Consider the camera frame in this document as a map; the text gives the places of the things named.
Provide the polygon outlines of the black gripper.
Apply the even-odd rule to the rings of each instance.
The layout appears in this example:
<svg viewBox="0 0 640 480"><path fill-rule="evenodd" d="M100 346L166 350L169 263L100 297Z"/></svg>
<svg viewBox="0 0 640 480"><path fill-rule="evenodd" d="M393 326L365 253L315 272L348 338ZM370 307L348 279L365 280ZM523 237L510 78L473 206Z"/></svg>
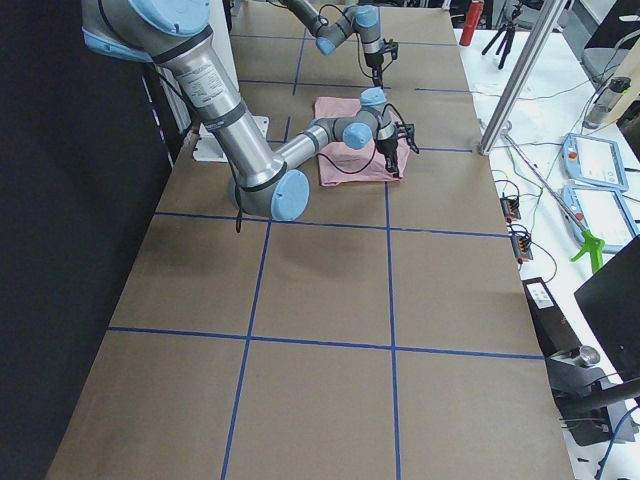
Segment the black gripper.
<svg viewBox="0 0 640 480"><path fill-rule="evenodd" d="M389 122L375 135L375 148L385 157L386 171L399 176L398 141L405 140L411 151L415 151L415 127L413 124Z"/></svg>
<svg viewBox="0 0 640 480"><path fill-rule="evenodd" d="M383 62L389 55L391 61L398 58L399 44L393 39L377 39L363 44L365 62L371 71L371 79L374 85L383 86Z"/></svg>

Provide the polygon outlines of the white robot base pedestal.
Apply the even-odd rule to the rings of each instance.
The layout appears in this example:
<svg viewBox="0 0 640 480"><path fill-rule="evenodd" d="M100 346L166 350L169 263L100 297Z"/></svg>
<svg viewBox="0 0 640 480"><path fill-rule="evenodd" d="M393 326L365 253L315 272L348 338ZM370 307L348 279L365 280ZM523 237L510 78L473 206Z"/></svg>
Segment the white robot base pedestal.
<svg viewBox="0 0 640 480"><path fill-rule="evenodd" d="M239 91L225 3L210 1L208 5L212 33L204 41L203 58L198 61L204 74L197 82L204 95L194 103L227 160L246 174L265 164L271 149Z"/></svg>

